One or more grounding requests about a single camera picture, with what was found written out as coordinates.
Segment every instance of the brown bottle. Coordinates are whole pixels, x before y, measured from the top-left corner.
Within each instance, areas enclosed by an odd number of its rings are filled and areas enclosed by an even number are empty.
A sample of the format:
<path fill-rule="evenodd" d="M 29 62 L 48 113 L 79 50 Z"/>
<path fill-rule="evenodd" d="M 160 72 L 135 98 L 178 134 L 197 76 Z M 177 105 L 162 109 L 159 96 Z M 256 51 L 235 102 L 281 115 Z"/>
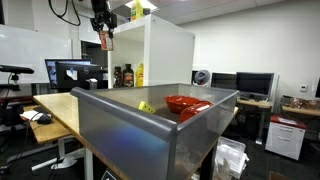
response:
<path fill-rule="evenodd" d="M 131 69 L 131 64 L 126 64 L 126 69 L 123 70 L 123 87 L 134 86 L 134 73 Z"/>
<path fill-rule="evenodd" d="M 121 67 L 116 66 L 114 71 L 114 88 L 122 87 L 122 71 Z"/>

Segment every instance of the computer monitor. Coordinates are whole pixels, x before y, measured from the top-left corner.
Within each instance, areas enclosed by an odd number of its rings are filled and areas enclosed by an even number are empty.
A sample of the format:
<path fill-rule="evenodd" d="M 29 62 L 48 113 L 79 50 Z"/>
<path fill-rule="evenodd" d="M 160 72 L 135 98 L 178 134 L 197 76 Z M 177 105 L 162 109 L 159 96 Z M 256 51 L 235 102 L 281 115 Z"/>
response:
<path fill-rule="evenodd" d="M 89 79 L 98 80 L 97 88 L 103 88 L 103 70 L 99 65 L 82 65 L 56 62 L 57 89 L 69 92 L 74 87 L 90 89 Z"/>
<path fill-rule="evenodd" d="M 269 97 L 273 73 L 237 72 L 237 89 L 247 97 Z"/>
<path fill-rule="evenodd" d="M 211 87 L 237 89 L 237 75 L 229 73 L 212 73 Z"/>
<path fill-rule="evenodd" d="M 198 71 L 192 71 L 191 85 L 193 85 L 194 83 L 196 83 L 196 82 L 194 81 L 194 76 L 196 75 L 197 72 L 198 72 Z"/>
<path fill-rule="evenodd" d="M 316 91 L 316 97 L 320 98 L 320 78 L 319 78 L 318 87 Z"/>
<path fill-rule="evenodd" d="M 57 89 L 56 62 L 90 65 L 90 59 L 45 59 L 51 89 Z"/>

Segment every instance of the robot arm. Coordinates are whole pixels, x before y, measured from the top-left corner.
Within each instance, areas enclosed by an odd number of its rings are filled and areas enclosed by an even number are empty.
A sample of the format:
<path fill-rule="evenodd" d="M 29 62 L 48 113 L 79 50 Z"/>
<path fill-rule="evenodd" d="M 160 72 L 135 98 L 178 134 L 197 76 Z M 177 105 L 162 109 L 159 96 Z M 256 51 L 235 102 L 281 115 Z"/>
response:
<path fill-rule="evenodd" d="M 94 31 L 100 33 L 104 24 L 108 27 L 109 37 L 113 38 L 113 30 L 117 27 L 117 15 L 110 10 L 108 0 L 91 0 L 94 18 L 91 18 L 91 25 Z"/>

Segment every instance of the yellow bottle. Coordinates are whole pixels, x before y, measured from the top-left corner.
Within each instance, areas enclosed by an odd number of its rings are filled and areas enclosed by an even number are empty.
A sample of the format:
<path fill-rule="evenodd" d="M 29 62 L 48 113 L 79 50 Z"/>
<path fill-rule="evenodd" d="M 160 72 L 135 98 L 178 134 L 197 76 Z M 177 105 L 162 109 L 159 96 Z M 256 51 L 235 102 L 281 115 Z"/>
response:
<path fill-rule="evenodd" d="M 143 7 L 140 3 L 140 0 L 134 0 L 131 7 L 131 21 L 143 17 Z"/>
<path fill-rule="evenodd" d="M 136 87 L 143 86 L 143 64 L 141 63 L 136 71 Z"/>

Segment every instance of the white shelf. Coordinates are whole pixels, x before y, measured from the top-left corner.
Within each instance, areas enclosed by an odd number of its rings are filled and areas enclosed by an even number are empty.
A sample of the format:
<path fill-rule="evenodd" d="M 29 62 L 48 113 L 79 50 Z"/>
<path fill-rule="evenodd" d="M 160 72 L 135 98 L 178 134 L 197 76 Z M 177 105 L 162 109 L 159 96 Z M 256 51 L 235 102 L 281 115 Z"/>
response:
<path fill-rule="evenodd" d="M 123 24 L 114 32 L 114 51 L 109 52 L 109 87 L 113 87 L 114 68 L 132 64 L 135 72 L 144 64 L 144 86 L 190 83 L 194 34 L 156 16 Z"/>

